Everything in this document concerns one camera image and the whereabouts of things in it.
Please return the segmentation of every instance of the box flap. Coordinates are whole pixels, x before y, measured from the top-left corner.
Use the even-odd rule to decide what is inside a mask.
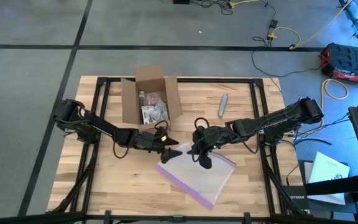
[[[144,65],[135,69],[135,79],[137,82],[158,78],[164,78],[161,65]]]
[[[136,82],[121,79],[122,122],[140,124],[139,93]]]
[[[165,89],[167,92],[167,103],[169,118],[173,119],[183,114],[181,110],[178,91],[178,80],[176,77],[165,78]]]

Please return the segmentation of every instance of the wooden tabletop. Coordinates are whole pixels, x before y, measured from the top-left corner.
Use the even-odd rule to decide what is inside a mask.
[[[83,102],[89,110],[96,80],[97,77],[82,77],[76,95],[76,100]],[[264,78],[263,81],[269,112],[284,108],[282,94],[272,80]],[[254,117],[249,85],[246,83],[179,83],[178,89],[183,115],[171,121],[169,136],[180,144],[191,142],[191,134],[195,130],[194,120],[200,116],[211,125],[218,126],[224,125],[226,121]],[[259,90],[256,89],[256,92],[259,113],[262,114]],[[219,104],[224,94],[229,95],[229,100],[223,118],[218,118]],[[100,111],[102,95],[103,91],[99,96],[97,111]],[[105,120],[120,128],[135,128],[134,125],[122,123],[120,82],[111,83]],[[254,150],[255,138],[250,138],[247,144]],[[76,136],[65,139],[48,210],[55,208],[74,185],[82,145]],[[119,147],[116,150],[120,155],[124,153],[124,149]],[[88,213],[102,215],[105,210],[111,210],[113,215],[241,217],[244,212],[249,212],[253,217],[268,217],[259,153],[251,154],[241,143],[225,145],[216,151],[235,162],[237,167],[224,186],[214,209],[208,210],[155,170],[159,155],[130,149],[124,159],[116,159],[112,153],[111,138],[103,135]],[[298,164],[296,152],[290,144],[282,143],[277,146],[277,157],[282,179],[285,180],[285,176]],[[301,185],[299,169],[291,173],[289,180],[292,185]],[[80,192],[78,209],[81,209],[84,188]],[[275,209],[279,213],[277,191],[273,184],[272,191]]]

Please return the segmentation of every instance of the black metal frame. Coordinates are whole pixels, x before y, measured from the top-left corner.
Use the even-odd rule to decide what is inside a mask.
[[[98,105],[99,95],[101,93],[101,88],[104,85],[104,94],[102,99],[100,118],[104,118],[108,96],[110,92],[111,82],[120,82],[121,78],[108,78],[108,77],[98,77],[96,82],[96,89],[94,92],[93,102],[91,110],[96,112],[96,107]],[[256,98],[255,86],[258,86],[260,91],[260,98],[263,108],[263,114],[268,114],[267,100],[265,97],[265,90],[263,80],[260,78],[179,78],[178,82],[200,82],[200,83],[244,83],[250,85],[252,107],[254,109],[255,118],[259,117],[258,102]],[[270,217],[262,218],[253,218],[250,216],[250,213],[244,213],[243,217],[193,217],[193,216],[181,216],[181,215],[172,215],[172,216],[148,216],[148,215],[111,215],[111,211],[107,210],[104,215],[88,215],[88,205],[91,196],[91,188],[93,183],[93,175],[96,167],[96,160],[99,151],[99,141],[94,144],[92,156],[90,162],[87,166],[86,157],[88,154],[89,144],[84,144],[83,150],[81,153],[81,159],[78,166],[78,173],[76,177],[76,184],[73,186],[70,193],[67,195],[66,199],[60,204],[59,207],[54,209],[51,212],[47,212],[43,215],[30,215],[30,216],[21,216],[21,217],[9,217],[9,218],[0,218],[0,223],[69,223],[69,222],[78,222],[82,221],[86,223],[87,220],[104,220],[105,224],[111,224],[114,220],[123,221],[124,223],[136,222],[136,221],[168,221],[173,223],[183,223],[187,221],[211,221],[211,222],[242,222],[250,223],[251,222],[268,222],[268,223],[358,223],[358,222],[345,222],[340,220],[324,219],[324,218],[314,218],[308,215],[294,216],[287,215],[287,205],[288,201],[284,200],[286,191],[282,187],[280,180],[280,171],[277,162],[277,155],[275,153],[275,146],[269,146],[270,153],[272,155],[272,165],[273,172],[269,167],[266,160],[266,151],[265,145],[261,141],[261,138],[258,134],[257,136],[258,144],[260,147],[260,156],[262,160],[262,169],[264,172],[264,182],[266,188],[267,202]],[[88,179],[85,188],[84,201],[82,209],[80,212],[76,212],[76,206],[78,203],[79,189],[81,185]],[[281,214],[275,213],[274,201],[272,186],[270,181],[275,183],[275,186],[278,188],[278,196],[280,202]],[[71,203],[70,212],[65,212],[68,205]]]

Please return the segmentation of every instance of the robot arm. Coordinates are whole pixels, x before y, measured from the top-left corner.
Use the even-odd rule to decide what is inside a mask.
[[[167,136],[166,128],[157,127],[157,124],[155,134],[134,128],[118,128],[86,110],[84,104],[79,101],[62,101],[61,105],[53,111],[52,119],[62,131],[66,133],[76,132],[78,140],[88,144],[96,143],[101,131],[110,136],[121,147],[133,147],[134,149],[161,153],[163,163],[182,154],[180,151],[165,148],[165,146],[179,143]]]
[[[199,155],[200,165],[210,169],[212,164],[211,159],[208,158],[208,152],[213,149],[220,148],[225,144],[247,141],[250,137],[262,131],[264,141],[275,144],[283,137],[285,132],[298,128],[302,123],[318,123],[323,116],[324,114],[315,100],[301,98],[282,110],[256,119],[245,118],[229,121],[226,122],[225,127],[209,126],[208,122],[207,128],[197,126],[198,119],[205,120],[198,118],[195,122],[196,131],[193,133],[194,145],[188,154]]]

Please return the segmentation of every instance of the yellow cable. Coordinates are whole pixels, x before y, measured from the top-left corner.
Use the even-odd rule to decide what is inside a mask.
[[[340,15],[341,12],[343,12],[343,10],[345,10],[345,8],[352,2],[353,0],[349,0],[343,7],[341,10],[339,10],[339,12],[334,16],[334,18],[328,22],[328,24],[326,26],[324,26],[322,29],[320,29],[319,31],[317,31],[317,33],[313,34],[311,37],[309,37],[308,39],[306,39],[305,41],[303,41],[302,43],[296,44],[294,47],[290,47],[290,50],[296,49],[299,46],[303,45],[306,42],[309,42],[311,39],[315,38],[318,34],[320,34],[323,30],[325,30],[332,22],[334,22],[334,20]]]
[[[333,96],[329,91],[328,91],[328,87],[327,87],[327,84],[329,82],[336,82],[336,83],[339,83],[341,84],[344,88],[345,88],[345,95],[342,96],[342,97],[336,97],[336,96]],[[338,80],[333,80],[331,78],[325,80],[322,84],[321,84],[321,99],[320,99],[320,105],[321,105],[321,110],[324,112],[324,90],[326,91],[326,93],[328,94],[328,96],[330,96],[331,98],[334,98],[335,100],[343,100],[345,99],[348,95],[349,95],[349,89],[345,86],[345,84],[341,83],[340,81]],[[324,119],[321,118],[321,122],[320,122],[320,127],[316,130],[320,130],[321,127],[324,125]],[[304,133],[304,134],[311,134],[315,131],[312,131],[312,132],[304,132],[304,131],[299,131],[299,133]]]
[[[249,0],[249,1],[241,1],[241,2],[231,2],[229,1],[229,5],[230,7],[233,9],[236,5],[241,4],[241,3],[249,3],[249,2],[256,2],[256,1],[260,1],[260,0]]]
[[[298,36],[298,43],[296,43],[295,46],[301,43],[301,35],[299,35],[299,33],[297,33],[297,31],[295,31],[295,30],[293,30],[293,29],[291,29],[291,28],[289,28],[289,27],[276,27],[276,28],[274,28],[274,30],[273,30],[268,36],[271,37],[272,39],[277,39],[277,36],[274,35],[274,31],[276,31],[276,30],[278,30],[278,29],[290,30],[290,31],[292,31],[294,34],[296,34],[296,35]]]

